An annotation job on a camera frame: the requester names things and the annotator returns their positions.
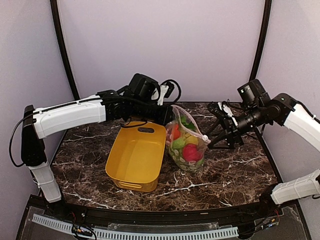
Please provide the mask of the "clear zip top bag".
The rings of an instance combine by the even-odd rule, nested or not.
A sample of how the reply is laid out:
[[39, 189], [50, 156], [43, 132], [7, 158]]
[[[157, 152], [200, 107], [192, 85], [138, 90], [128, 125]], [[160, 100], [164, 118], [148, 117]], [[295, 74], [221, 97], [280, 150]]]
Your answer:
[[196, 172], [205, 161], [205, 151], [211, 141], [185, 109], [173, 105], [172, 112], [173, 120], [166, 125], [168, 153], [180, 169]]

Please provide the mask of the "yellow toy lemon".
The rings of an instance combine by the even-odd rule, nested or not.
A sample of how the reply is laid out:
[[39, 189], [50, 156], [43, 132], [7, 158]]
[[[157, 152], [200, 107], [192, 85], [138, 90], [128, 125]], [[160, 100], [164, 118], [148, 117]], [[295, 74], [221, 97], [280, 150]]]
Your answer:
[[199, 144], [199, 139], [194, 135], [189, 135], [185, 139], [185, 144], [186, 145], [192, 144], [197, 146]]

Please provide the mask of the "red toy tomato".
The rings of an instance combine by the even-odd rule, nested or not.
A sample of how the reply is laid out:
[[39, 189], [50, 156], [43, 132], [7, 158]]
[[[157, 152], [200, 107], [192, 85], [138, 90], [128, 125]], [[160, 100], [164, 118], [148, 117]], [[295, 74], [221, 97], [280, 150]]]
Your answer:
[[203, 158], [203, 154], [197, 150], [195, 144], [189, 143], [182, 149], [182, 157], [187, 162], [198, 162]]

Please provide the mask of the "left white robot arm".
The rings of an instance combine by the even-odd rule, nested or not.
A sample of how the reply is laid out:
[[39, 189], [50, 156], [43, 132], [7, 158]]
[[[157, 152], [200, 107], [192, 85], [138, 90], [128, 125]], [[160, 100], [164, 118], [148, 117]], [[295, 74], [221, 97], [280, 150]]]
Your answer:
[[71, 208], [62, 200], [63, 194], [47, 160], [43, 139], [82, 125], [119, 119], [138, 119], [165, 126], [173, 120], [173, 107], [170, 103], [158, 105], [150, 96], [142, 99], [138, 95], [126, 96], [115, 90], [105, 90], [56, 106], [34, 108], [28, 105], [24, 109], [23, 118], [12, 131], [14, 134], [19, 126], [22, 127], [22, 162], [14, 163], [14, 166], [29, 168], [58, 217], [67, 218]]

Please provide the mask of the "orange toy carrot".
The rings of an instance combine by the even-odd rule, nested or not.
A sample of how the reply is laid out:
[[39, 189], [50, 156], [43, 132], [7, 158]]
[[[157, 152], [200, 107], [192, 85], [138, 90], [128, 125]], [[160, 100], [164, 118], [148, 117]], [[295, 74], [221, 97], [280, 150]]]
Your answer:
[[173, 127], [171, 130], [171, 135], [173, 140], [176, 140], [181, 137], [189, 137], [192, 133], [196, 133], [197, 129], [195, 124], [192, 121], [192, 118], [181, 114], [177, 116], [175, 121], [173, 122]]

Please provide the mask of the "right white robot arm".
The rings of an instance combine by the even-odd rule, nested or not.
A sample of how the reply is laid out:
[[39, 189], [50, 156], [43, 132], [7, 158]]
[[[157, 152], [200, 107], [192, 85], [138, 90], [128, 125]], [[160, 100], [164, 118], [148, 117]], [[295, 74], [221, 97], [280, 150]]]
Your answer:
[[258, 216], [266, 217], [275, 206], [292, 200], [319, 198], [320, 121], [301, 101], [286, 93], [262, 93], [245, 97], [239, 107], [217, 101], [207, 109], [216, 117], [206, 133], [209, 149], [234, 149], [254, 131], [266, 141], [281, 180], [260, 195]]

